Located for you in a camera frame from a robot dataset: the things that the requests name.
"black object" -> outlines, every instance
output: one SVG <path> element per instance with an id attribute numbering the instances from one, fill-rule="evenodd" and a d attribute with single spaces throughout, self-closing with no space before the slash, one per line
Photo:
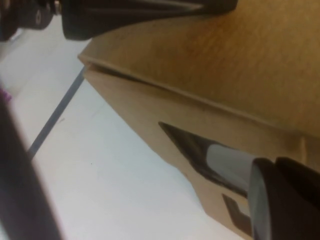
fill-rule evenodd
<path id="1" fill-rule="evenodd" d="M 209 146 L 220 145 L 229 149 L 228 146 L 192 134 L 164 122 L 159 122 L 159 125 L 198 174 L 217 185 L 225 187 L 243 197 L 247 197 L 247 192 L 244 189 L 229 182 L 214 169 L 211 169 L 207 164 L 206 158 Z"/>
<path id="2" fill-rule="evenodd" d="M 224 14 L 238 0 L 62 0 L 62 24 L 68 39 L 85 40 L 126 25 L 155 19 Z"/>
<path id="3" fill-rule="evenodd" d="M 304 165 L 255 159 L 248 200 L 255 240 L 320 238 L 320 175 Z"/>
<path id="4" fill-rule="evenodd" d="M 0 223 L 11 240 L 62 239 L 1 96 Z"/>
<path id="5" fill-rule="evenodd" d="M 220 15 L 238 0 L 0 0 L 0 41 L 18 28 L 44 29 L 62 15 L 67 39 L 87 40 L 126 25 L 192 15 Z"/>

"blurry dark foreground object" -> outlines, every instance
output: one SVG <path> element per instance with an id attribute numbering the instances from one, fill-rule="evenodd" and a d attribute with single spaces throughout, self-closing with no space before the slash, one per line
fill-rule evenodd
<path id="1" fill-rule="evenodd" d="M 320 239 L 320 175 L 310 168 L 255 159 L 248 202 L 255 240 Z"/>
<path id="2" fill-rule="evenodd" d="M 0 0 L 0 41 L 18 28 L 44 29 L 62 15 L 67 39 L 87 40 L 126 25 L 192 15 L 220 15 L 238 0 Z"/>

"brown cardboard box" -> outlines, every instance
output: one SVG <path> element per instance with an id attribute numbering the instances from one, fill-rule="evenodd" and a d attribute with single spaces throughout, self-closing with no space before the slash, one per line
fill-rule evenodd
<path id="1" fill-rule="evenodd" d="M 217 144 L 320 169 L 319 12 L 315 0 L 240 0 L 225 16 L 106 33 L 80 59 L 113 109 L 191 182 L 206 213 L 251 239 L 246 191 L 212 176 L 206 151 Z"/>

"black plastic part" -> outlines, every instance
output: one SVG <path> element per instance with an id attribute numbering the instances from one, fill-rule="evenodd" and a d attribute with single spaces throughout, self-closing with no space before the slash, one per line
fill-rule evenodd
<path id="1" fill-rule="evenodd" d="M 17 16 L 20 28 L 43 30 L 51 23 L 54 15 L 49 9 L 35 2 L 29 2 L 17 9 Z"/>
<path id="2" fill-rule="evenodd" d="M 309 191 L 301 194 L 301 187 L 316 186 L 318 180 L 307 182 L 309 170 L 287 161 L 280 158 L 275 165 L 259 158 L 253 162 L 248 201 L 255 240 L 317 240 L 320 237 L 319 208 L 310 202 Z M 309 190 L 319 194 L 317 187 Z"/>
<path id="3" fill-rule="evenodd" d="M 62 239 L 1 96 L 0 222 L 10 240 Z"/>
<path id="4" fill-rule="evenodd" d="M 234 10 L 238 0 L 62 0 L 63 32 L 67 39 L 87 40 L 144 21 L 220 15 Z"/>

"white surface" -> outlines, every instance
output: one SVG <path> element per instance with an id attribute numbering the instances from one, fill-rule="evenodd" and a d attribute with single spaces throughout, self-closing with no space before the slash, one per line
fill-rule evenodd
<path id="1" fill-rule="evenodd" d="M 0 63 L 7 86 L 17 89 L 11 108 L 27 146 L 82 67 L 76 55 L 85 43 L 59 38 L 45 47 L 42 38 L 47 37 L 26 43 L 41 51 L 24 61 L 41 68 L 2 72 Z M 15 58 L 8 57 L 13 65 Z M 86 81 L 33 164 L 67 240 L 241 239 L 204 213 L 185 177 L 150 150 Z"/>
<path id="2" fill-rule="evenodd" d="M 87 44 L 65 40 L 60 17 L 46 30 L 26 31 L 9 43 L 9 54 L 0 62 L 0 79 L 13 94 L 10 105 L 26 148 L 83 68 L 77 55 Z"/>

